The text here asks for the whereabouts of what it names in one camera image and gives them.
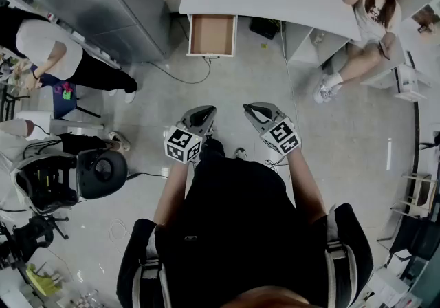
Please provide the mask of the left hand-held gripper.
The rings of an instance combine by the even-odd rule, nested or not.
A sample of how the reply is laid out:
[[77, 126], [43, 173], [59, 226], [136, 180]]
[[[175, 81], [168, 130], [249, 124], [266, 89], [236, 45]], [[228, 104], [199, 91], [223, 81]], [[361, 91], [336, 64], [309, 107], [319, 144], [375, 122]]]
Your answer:
[[164, 151], [167, 157], [187, 164], [201, 152], [206, 134], [211, 129], [217, 108], [203, 105], [188, 110], [166, 134]]

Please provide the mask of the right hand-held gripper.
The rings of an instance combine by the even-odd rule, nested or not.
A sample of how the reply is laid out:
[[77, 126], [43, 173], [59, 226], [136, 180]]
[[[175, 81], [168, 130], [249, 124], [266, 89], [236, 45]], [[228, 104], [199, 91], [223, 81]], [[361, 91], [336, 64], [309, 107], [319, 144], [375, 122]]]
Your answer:
[[244, 104], [243, 108], [246, 118], [271, 149], [286, 156], [300, 146], [294, 124], [275, 104], [253, 102]]

